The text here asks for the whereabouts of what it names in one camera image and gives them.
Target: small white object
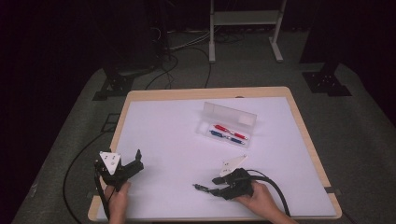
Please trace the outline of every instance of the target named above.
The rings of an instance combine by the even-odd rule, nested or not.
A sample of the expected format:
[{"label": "small white object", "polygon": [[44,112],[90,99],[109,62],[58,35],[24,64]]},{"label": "small white object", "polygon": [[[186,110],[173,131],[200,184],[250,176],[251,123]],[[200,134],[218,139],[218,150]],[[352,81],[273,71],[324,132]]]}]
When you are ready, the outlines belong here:
[{"label": "small white object", "polygon": [[101,151],[100,157],[102,158],[102,161],[105,163],[105,166],[108,170],[108,172],[111,175],[114,175],[116,173],[117,166],[119,165],[121,155],[120,153],[110,153],[110,152],[103,152]]},{"label": "small white object", "polygon": [[221,168],[220,176],[224,177],[230,173],[232,173],[245,159],[247,159],[247,155],[243,155],[240,157],[232,158],[223,162],[223,166]]}]

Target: human hand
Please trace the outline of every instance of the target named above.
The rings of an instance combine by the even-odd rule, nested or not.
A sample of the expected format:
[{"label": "human hand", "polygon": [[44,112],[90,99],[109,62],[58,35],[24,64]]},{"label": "human hand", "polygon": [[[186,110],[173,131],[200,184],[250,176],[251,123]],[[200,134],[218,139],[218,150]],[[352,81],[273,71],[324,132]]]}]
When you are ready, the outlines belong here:
[{"label": "human hand", "polygon": [[125,222],[125,213],[128,206],[128,189],[131,187],[130,182],[125,182],[119,192],[116,192],[113,186],[107,186],[105,197],[108,201],[108,210],[110,212],[110,224],[121,224]]},{"label": "human hand", "polygon": [[251,187],[253,187],[254,191],[251,197],[249,195],[242,195],[234,199],[250,209],[254,214],[268,219],[273,223],[296,223],[276,206],[270,191],[264,184],[252,181]]}]

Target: white stand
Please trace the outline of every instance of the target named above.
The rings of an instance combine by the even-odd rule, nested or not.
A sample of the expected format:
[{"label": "white stand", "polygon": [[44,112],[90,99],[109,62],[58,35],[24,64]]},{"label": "white stand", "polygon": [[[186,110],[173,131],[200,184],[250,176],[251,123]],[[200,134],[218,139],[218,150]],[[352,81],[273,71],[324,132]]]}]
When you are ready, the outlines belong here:
[{"label": "white stand", "polygon": [[280,10],[266,11],[221,11],[215,12],[214,0],[210,0],[210,40],[209,40],[209,61],[214,63],[215,56],[215,25],[247,25],[247,24],[274,24],[276,26],[274,36],[270,37],[270,44],[276,57],[276,61],[283,62],[277,37],[282,23],[287,0],[282,0]]}]

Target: gray carpet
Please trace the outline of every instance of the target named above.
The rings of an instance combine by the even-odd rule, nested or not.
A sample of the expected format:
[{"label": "gray carpet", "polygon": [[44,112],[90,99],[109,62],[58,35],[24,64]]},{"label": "gray carpet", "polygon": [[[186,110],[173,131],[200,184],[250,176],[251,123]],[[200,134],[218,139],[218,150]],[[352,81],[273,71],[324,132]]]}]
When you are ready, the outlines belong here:
[{"label": "gray carpet", "polygon": [[[340,65],[336,76],[352,96],[329,97],[311,93],[302,72],[318,71],[322,64],[299,64],[308,32],[281,32],[278,39],[283,63],[275,61],[268,43],[269,33],[245,35],[242,41],[216,45],[216,63],[211,65],[208,88],[286,86],[290,88],[311,135],[332,186],[338,189],[342,209],[356,223],[394,223],[396,220],[396,131],[373,98],[363,88],[359,77]],[[171,34],[177,46],[197,36]],[[195,46],[207,52],[207,44]],[[170,72],[172,89],[203,88],[209,72],[206,56],[196,49],[173,53],[177,67]],[[174,64],[165,62],[164,67]],[[162,70],[137,77],[133,90],[143,90]],[[59,132],[37,176],[35,194],[29,194],[14,223],[75,223],[63,200],[63,182],[67,201],[82,223],[95,193],[93,162],[98,152],[107,150],[112,133],[101,134],[110,113],[120,113],[125,97],[93,101],[102,87],[102,70],[92,75],[67,121]],[[149,89],[169,88],[167,76],[159,77]],[[301,220],[300,223],[351,223],[346,216],[334,221]]]}]

